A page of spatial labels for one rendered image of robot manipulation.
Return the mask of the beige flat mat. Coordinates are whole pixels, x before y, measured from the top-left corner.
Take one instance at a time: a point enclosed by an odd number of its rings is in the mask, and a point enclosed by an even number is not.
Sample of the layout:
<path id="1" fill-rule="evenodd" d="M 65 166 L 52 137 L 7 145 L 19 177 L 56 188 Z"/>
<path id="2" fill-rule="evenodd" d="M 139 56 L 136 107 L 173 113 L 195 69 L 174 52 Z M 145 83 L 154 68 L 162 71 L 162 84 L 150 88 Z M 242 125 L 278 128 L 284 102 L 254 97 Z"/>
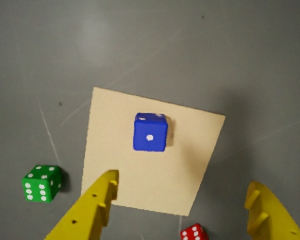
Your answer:
<path id="1" fill-rule="evenodd" d="M 133 149 L 137 113 L 164 114 L 164 152 Z M 120 171 L 111 204 L 188 216 L 225 115 L 94 87 L 81 196 L 108 169 Z"/>

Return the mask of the blue die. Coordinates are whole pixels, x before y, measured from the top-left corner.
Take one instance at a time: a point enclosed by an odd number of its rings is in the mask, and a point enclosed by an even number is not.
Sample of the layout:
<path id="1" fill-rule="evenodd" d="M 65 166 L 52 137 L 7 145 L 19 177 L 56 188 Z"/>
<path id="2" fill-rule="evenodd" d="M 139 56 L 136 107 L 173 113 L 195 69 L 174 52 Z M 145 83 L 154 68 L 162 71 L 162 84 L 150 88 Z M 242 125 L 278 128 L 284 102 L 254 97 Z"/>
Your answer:
<path id="1" fill-rule="evenodd" d="M 164 114 L 137 113 L 134 121 L 133 149 L 164 152 L 168 123 Z"/>

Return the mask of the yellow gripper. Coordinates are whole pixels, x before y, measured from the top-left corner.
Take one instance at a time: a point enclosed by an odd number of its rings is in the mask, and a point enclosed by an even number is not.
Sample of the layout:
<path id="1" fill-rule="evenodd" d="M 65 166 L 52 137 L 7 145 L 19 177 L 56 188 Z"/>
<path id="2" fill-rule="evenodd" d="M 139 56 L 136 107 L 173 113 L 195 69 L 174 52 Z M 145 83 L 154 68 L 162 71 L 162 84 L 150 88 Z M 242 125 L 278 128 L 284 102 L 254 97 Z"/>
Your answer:
<path id="1" fill-rule="evenodd" d="M 117 200 L 120 171 L 104 172 L 77 200 L 44 240 L 100 240 L 108 226 L 111 202 Z M 264 184 L 251 181 L 245 206 L 252 240 L 300 240 L 300 228 Z"/>

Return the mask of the green die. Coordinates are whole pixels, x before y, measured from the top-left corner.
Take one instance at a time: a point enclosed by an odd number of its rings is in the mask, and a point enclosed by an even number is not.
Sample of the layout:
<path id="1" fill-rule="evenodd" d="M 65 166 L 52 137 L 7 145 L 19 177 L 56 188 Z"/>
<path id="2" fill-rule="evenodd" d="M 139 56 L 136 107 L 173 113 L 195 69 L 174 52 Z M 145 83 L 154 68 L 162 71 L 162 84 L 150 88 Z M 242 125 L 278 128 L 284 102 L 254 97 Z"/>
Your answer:
<path id="1" fill-rule="evenodd" d="M 62 187 L 60 168 L 36 165 L 22 184 L 27 201 L 51 203 Z"/>

